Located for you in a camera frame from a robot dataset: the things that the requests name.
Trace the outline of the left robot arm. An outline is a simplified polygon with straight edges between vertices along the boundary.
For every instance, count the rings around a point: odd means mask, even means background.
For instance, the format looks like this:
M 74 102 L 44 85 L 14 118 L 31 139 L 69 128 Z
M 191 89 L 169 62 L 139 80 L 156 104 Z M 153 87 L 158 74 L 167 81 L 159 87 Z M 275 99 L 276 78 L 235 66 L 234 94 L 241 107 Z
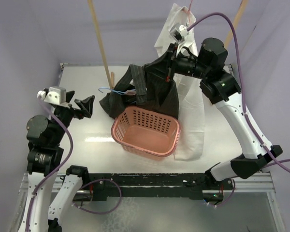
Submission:
M 68 131 L 72 119 L 91 118 L 95 96 L 70 101 L 75 92 L 61 87 L 50 87 L 37 94 L 38 102 L 50 115 L 36 115 L 27 122 L 28 193 L 20 232 L 60 232 L 63 216 L 72 205 L 79 189 L 89 186 L 87 167 L 72 165 L 67 169 L 63 184 L 51 198 L 59 169 L 70 158 L 73 139 Z

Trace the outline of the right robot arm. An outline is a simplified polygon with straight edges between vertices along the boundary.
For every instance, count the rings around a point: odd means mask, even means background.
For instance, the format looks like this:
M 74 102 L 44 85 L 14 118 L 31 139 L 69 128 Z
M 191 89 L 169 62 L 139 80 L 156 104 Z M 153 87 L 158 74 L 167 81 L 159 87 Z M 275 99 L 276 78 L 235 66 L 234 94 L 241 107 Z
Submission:
M 186 55 L 181 53 L 177 43 L 171 43 L 167 48 L 171 73 L 200 79 L 202 93 L 225 117 L 242 149 L 238 157 L 206 171 L 206 185 L 217 189 L 225 179 L 251 177 L 282 154 L 281 146 L 272 144 L 262 133 L 243 101 L 243 89 L 235 77 L 224 70 L 228 51 L 221 40 L 205 39 L 198 55 L 187 47 L 183 49 Z

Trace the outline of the dark pinstriped shirt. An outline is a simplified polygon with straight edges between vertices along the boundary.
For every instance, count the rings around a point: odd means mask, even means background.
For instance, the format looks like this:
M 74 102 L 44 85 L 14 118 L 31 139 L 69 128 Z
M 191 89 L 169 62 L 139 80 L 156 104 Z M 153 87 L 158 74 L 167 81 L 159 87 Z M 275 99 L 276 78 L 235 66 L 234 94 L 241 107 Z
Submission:
M 114 90 L 125 92 L 134 89 L 135 94 L 127 96 L 115 92 L 107 93 L 100 100 L 100 106 L 107 115 L 114 119 L 128 106 L 135 105 L 178 119 L 179 97 L 176 83 L 171 78 L 167 81 L 169 73 L 167 64 L 171 60 L 170 56 L 164 53 L 149 64 L 129 65 Z

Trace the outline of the blue wire hanger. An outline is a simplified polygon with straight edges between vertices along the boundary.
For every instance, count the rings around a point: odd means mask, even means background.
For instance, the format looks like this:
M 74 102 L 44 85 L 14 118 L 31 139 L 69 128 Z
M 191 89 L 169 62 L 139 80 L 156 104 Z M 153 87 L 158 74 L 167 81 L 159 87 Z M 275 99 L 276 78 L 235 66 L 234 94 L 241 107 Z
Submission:
M 119 90 L 114 90 L 114 89 L 107 88 L 107 87 L 98 88 L 98 91 L 101 93 L 103 93 L 104 90 L 109 90 L 110 92 L 113 92 L 113 93 L 116 93 L 119 95 L 129 95 L 129 96 L 136 95 L 135 89 L 130 89 L 130 90 L 126 90 L 126 91 L 119 91 Z

